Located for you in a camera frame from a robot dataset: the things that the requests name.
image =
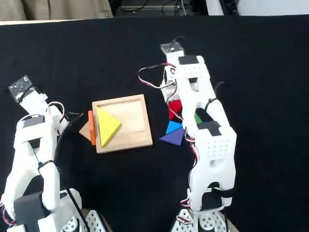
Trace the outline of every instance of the red block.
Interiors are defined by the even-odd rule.
[[[182,109],[182,102],[180,99],[171,101],[169,103],[170,109],[172,109],[174,112],[179,113],[179,111]],[[169,119],[172,120],[175,117],[172,111],[169,110]]]

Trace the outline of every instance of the blue triangle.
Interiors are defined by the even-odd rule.
[[[169,134],[164,135],[163,137],[159,138],[159,140],[176,146],[180,146],[183,141],[183,134],[184,129],[181,127]]]
[[[166,130],[165,134],[169,134],[169,133],[179,129],[180,127],[183,127],[183,125],[181,123],[169,121],[168,129]]]

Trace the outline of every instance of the yellow triangle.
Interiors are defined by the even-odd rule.
[[[97,107],[97,112],[101,147],[104,147],[118,130],[121,122],[99,107]]]

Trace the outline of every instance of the white wall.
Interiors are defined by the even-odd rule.
[[[240,0],[240,15],[305,15],[309,0]]]

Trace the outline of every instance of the green piece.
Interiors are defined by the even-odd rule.
[[[202,119],[196,113],[194,115],[194,118],[195,118],[195,122],[197,122],[197,124],[203,122]]]

